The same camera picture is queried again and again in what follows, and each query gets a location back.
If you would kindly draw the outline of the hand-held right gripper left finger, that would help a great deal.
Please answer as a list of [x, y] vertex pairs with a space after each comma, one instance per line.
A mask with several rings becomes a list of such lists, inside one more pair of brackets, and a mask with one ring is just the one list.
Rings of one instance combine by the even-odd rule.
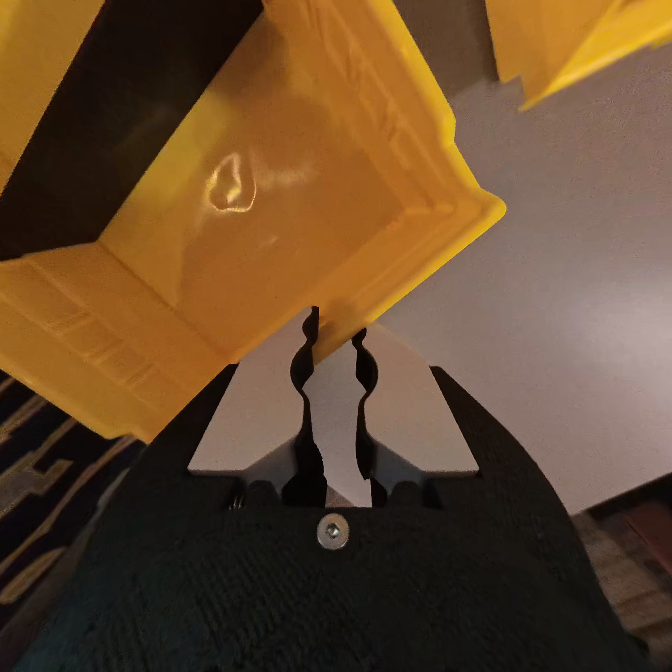
[[323, 507], [323, 458], [305, 384], [319, 308], [302, 310], [241, 359], [188, 465], [198, 476], [273, 486], [287, 505]]

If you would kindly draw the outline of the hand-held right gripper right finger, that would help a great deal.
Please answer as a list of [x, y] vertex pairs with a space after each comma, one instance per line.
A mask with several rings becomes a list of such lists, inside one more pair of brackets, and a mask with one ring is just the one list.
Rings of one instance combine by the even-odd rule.
[[384, 506], [400, 483], [423, 491], [434, 479], [477, 475], [475, 457], [424, 358], [383, 327], [367, 327], [351, 342], [364, 389], [356, 461], [372, 507]]

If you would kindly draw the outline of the yellow plastic bin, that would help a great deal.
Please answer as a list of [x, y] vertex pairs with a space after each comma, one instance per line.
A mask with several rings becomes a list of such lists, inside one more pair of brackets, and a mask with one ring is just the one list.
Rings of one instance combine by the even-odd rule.
[[486, 1], [497, 73], [519, 78], [520, 110], [671, 41], [670, 1]]
[[[1, 2], [1, 194], [102, 2]], [[1, 369], [105, 437], [305, 308], [328, 356], [506, 211], [391, 1], [261, 3], [95, 241], [1, 261]]]

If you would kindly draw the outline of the person's navy patterned sweater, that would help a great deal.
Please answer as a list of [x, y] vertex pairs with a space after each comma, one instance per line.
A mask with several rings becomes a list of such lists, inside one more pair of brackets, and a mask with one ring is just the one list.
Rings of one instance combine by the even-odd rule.
[[1, 371], [1, 629], [145, 448], [131, 435], [102, 437]]

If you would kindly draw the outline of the black bin divider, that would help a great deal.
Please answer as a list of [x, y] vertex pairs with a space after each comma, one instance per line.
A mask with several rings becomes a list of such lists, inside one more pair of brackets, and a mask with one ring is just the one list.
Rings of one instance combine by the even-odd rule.
[[262, 13], [103, 1], [1, 195], [1, 260], [91, 243]]

